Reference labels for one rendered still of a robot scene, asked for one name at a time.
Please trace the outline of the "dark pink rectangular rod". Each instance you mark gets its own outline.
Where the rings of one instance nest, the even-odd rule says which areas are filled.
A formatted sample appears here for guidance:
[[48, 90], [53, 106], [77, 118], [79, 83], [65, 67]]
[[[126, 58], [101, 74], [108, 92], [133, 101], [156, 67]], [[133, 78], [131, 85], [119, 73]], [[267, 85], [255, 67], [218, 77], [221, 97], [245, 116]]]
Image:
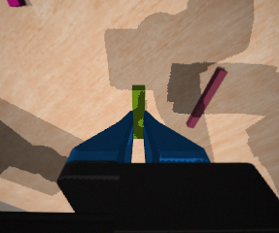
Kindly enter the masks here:
[[214, 94], [218, 90], [225, 76], [227, 75], [227, 71], [221, 68], [216, 68], [212, 78], [209, 83], [205, 87], [202, 95], [200, 96], [197, 104], [195, 105], [189, 119], [186, 122], [187, 127], [194, 128], [203, 112], [207, 108]]

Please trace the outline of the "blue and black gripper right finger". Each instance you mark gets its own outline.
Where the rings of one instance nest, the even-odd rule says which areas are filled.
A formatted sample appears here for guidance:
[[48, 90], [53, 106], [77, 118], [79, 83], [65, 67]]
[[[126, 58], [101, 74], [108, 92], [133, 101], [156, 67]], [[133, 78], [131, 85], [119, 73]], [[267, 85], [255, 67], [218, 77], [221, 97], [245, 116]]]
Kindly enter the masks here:
[[203, 147], [160, 123], [148, 111], [144, 113], [144, 152], [145, 163], [211, 163]]

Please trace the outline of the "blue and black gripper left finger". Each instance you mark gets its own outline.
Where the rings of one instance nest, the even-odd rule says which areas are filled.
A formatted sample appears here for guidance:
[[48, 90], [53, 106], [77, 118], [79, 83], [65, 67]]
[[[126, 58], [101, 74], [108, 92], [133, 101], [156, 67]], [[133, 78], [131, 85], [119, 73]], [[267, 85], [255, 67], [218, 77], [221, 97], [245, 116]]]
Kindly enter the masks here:
[[72, 148], [66, 163], [73, 160], [114, 160], [117, 163], [131, 163], [132, 148], [133, 112], [129, 111], [117, 123]]

